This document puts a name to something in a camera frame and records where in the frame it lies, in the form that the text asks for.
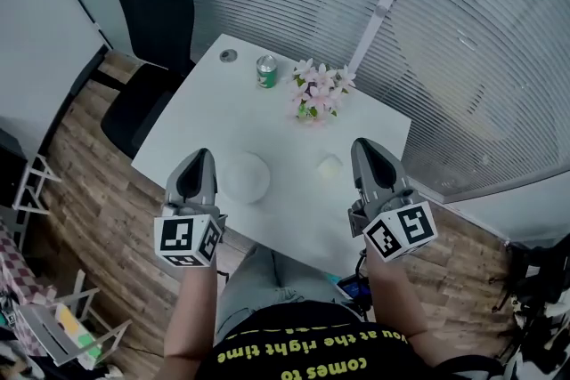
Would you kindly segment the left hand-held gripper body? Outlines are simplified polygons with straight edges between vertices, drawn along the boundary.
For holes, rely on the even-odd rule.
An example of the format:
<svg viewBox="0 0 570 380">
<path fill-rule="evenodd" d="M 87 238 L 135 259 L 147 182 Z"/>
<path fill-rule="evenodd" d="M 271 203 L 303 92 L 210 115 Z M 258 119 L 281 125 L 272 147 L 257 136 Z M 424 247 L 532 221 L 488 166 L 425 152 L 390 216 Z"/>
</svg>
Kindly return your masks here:
<svg viewBox="0 0 570 380">
<path fill-rule="evenodd" d="M 227 215 L 217 206 L 166 202 L 154 219 L 154 251 L 176 268 L 209 267 Z"/>
</svg>

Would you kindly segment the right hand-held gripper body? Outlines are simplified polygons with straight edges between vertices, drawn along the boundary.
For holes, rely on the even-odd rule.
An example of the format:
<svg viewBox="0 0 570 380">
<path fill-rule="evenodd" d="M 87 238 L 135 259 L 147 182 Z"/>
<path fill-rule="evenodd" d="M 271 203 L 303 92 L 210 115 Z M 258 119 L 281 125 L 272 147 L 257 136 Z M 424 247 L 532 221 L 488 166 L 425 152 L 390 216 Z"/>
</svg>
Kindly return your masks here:
<svg viewBox="0 0 570 380">
<path fill-rule="evenodd" d="M 396 259 L 437 238 L 436 224 L 427 201 L 416 190 L 403 190 L 376 212 L 367 214 L 360 201 L 348 210 L 354 238 L 363 235 L 381 259 Z"/>
</svg>

